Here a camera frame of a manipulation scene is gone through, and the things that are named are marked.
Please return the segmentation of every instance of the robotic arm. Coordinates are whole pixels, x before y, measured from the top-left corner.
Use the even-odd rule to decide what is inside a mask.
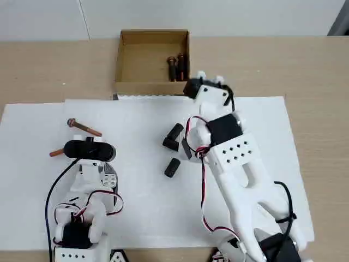
[[[235,111],[232,91],[223,85],[223,78],[207,80],[199,72],[197,79],[188,81],[184,94],[200,105],[200,114],[194,116],[198,120],[191,129],[191,119],[188,120],[179,153],[192,162],[201,160],[203,171],[204,163],[208,163],[235,230],[212,229],[218,249],[231,261],[238,261],[239,257],[240,261],[301,261],[298,252],[305,250],[307,241],[293,213],[291,195],[285,184],[274,182],[269,176],[254,136],[246,129],[241,113]],[[222,113],[230,101],[232,112]],[[234,175],[241,170],[248,177],[247,186],[242,186]],[[288,201],[280,195],[280,186],[284,187]],[[256,238],[261,237],[255,235],[252,227],[256,204],[275,218],[282,233],[267,235],[263,240]]]
[[[107,216],[121,212],[123,200],[117,193],[117,174],[108,163],[116,155],[101,137],[75,135],[64,153],[79,160],[79,171],[70,191],[57,204],[54,218],[55,261],[71,257],[86,261],[109,261],[110,248],[104,226]]]

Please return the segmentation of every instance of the table surface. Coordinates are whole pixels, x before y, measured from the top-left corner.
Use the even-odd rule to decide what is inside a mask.
[[[349,257],[349,38],[191,38],[191,72],[222,75],[243,96],[284,96],[308,195],[314,261]],[[0,43],[0,114],[6,103],[110,99],[118,40]],[[209,248],[127,250],[133,261],[206,261]],[[47,252],[0,252],[48,261]]]

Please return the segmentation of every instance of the copper bolt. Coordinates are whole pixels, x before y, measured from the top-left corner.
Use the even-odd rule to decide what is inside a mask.
[[[184,71],[185,71],[185,59],[184,53],[178,54],[178,72],[179,72],[179,80],[184,81]]]
[[[171,82],[176,81],[176,59],[173,56],[167,58],[169,64],[169,78]]]
[[[58,150],[55,150],[53,152],[50,153],[50,157],[55,157],[55,156],[58,156],[59,154],[63,154],[64,153],[64,150],[63,148],[62,149],[58,149]]]
[[[69,127],[76,127],[76,128],[78,128],[78,129],[84,130],[84,131],[86,131],[87,133],[90,133],[90,134],[92,134],[92,135],[94,135],[94,136],[102,136],[102,133],[99,133],[98,131],[93,130],[93,129],[90,128],[90,127],[86,127],[86,126],[84,126],[84,125],[82,125],[82,124],[76,122],[76,119],[75,119],[75,118],[70,118],[70,119],[68,119],[67,124],[68,124]]]

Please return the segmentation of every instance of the open cardboard box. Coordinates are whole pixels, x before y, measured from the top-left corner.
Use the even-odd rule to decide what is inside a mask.
[[[189,64],[188,30],[122,30],[117,57],[118,94],[183,94],[186,82],[169,81],[169,56],[185,53]]]

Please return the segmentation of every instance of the white paper sheet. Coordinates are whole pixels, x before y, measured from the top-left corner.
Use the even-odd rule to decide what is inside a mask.
[[[305,236],[313,241],[308,202],[283,98],[237,98],[236,107],[248,119],[270,175],[288,185]],[[27,113],[25,122],[19,124],[23,112]],[[193,114],[197,114],[197,106],[183,97],[133,97],[116,102],[67,100],[63,113],[59,104],[7,106],[0,125],[0,163],[4,167],[0,207],[8,212],[0,217],[0,223],[7,225],[0,233],[0,249],[47,248],[45,198],[51,183],[71,162],[63,156],[50,158],[48,153],[73,134],[86,135],[66,126],[71,117],[101,131],[105,141],[118,151],[112,165],[118,172],[125,208],[108,218],[106,229],[113,247],[213,246],[201,224],[200,165],[182,161],[172,179],[163,174],[176,153],[162,147],[162,140],[175,123],[184,123]],[[44,120],[47,124],[43,129],[37,124],[30,132],[25,131]],[[23,147],[32,150],[23,151]],[[51,203],[56,203],[69,189],[73,175],[74,170],[67,174]],[[206,216],[210,224],[229,226],[226,206],[210,171],[207,194]],[[25,215],[21,210],[24,205]],[[255,226],[274,232],[278,226],[268,226],[270,219],[266,212],[256,209]]]

